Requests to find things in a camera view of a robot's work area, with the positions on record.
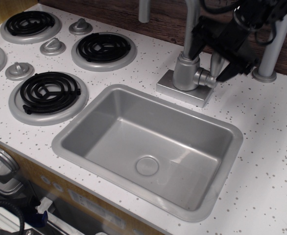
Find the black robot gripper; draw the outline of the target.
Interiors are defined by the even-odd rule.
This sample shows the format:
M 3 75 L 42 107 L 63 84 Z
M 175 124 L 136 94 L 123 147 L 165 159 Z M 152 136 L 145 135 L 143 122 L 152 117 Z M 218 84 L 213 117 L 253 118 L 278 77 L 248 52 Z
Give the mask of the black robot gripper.
M 225 82 L 238 73 L 249 74 L 259 59 L 249 44 L 248 36 L 258 29 L 259 15 L 250 10 L 234 10 L 228 23 L 201 16 L 192 30 L 188 56 L 195 59 L 205 46 L 209 46 L 228 60 L 229 64 L 216 79 L 218 82 Z

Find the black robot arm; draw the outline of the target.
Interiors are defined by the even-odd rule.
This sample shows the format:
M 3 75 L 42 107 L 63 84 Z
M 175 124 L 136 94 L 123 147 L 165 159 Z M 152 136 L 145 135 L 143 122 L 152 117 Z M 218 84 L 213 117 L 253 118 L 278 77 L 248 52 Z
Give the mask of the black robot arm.
M 191 32 L 189 56 L 195 58 L 205 46 L 209 46 L 229 61 L 229 65 L 217 76 L 219 82 L 227 81 L 237 74 L 249 74 L 260 60 L 252 50 L 248 36 L 256 34 L 263 25 L 270 25 L 272 39 L 256 42 L 261 46 L 273 43 L 277 35 L 275 23 L 282 21 L 287 14 L 287 0 L 239 0 L 221 8 L 207 7 L 203 0 L 200 4 L 205 11 L 214 15 L 233 12 L 228 23 L 201 16 Z

